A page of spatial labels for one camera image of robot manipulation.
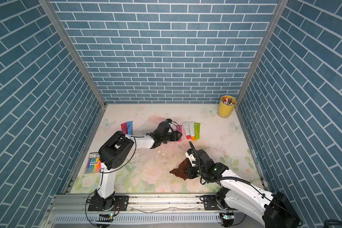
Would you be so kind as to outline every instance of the white tube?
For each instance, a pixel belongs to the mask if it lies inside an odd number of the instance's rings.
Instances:
[[[195,125],[194,121],[189,122],[189,130],[190,130],[190,136],[192,137],[192,140],[195,140]]]
[[[182,122],[182,126],[184,127],[184,131],[185,131],[185,134],[186,134],[186,138],[187,139],[191,139],[190,137],[190,130],[189,130],[189,122]]]

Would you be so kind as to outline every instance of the red wire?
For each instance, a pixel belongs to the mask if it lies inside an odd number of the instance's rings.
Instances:
[[[116,202],[118,204],[118,212],[117,214],[119,214],[119,209],[120,209],[120,205],[119,205],[119,202]]]

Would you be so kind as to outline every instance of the black motor housing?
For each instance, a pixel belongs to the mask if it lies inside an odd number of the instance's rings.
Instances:
[[[266,228],[296,228],[299,225],[299,216],[283,193],[274,194],[272,202],[265,204],[265,208],[263,220]]]
[[[100,161],[104,162],[106,168],[116,169],[128,156],[134,142],[128,139],[122,131],[117,131],[99,149]]]

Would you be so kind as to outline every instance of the white table surface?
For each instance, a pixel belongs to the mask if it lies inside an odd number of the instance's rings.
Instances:
[[[214,104],[114,104],[108,105],[101,124],[87,152],[71,193],[91,193],[99,185],[100,173],[84,174],[87,158],[116,131],[120,124],[133,121],[133,135],[153,132],[165,119],[201,123],[200,139],[192,141],[197,150],[204,149],[214,162],[222,162],[237,175],[262,187],[256,165],[251,158],[235,111],[228,118],[216,114]],[[133,159],[117,172],[117,193],[216,192],[215,183],[200,184],[200,178],[183,180],[170,174],[186,158],[190,148],[184,130],[181,142],[169,142],[155,149],[137,149]]]

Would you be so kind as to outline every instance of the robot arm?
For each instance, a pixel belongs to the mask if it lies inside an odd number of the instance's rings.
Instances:
[[[273,194],[243,180],[222,163],[214,163],[204,150],[196,151],[191,142],[186,156],[192,163],[187,167],[189,179],[200,176],[206,182],[216,182],[222,188],[215,199],[221,209],[235,208],[266,228],[296,228],[300,218],[287,197]]]
[[[154,132],[144,136],[133,136],[117,131],[102,145],[99,149],[102,175],[100,186],[95,191],[95,198],[104,211],[110,210],[114,205],[116,171],[121,168],[119,166],[124,163],[131,150],[134,150],[135,153],[135,150],[139,148],[153,149],[160,146],[161,143],[180,140],[182,134],[179,131],[174,131],[171,124],[173,121],[167,119],[161,122]]]

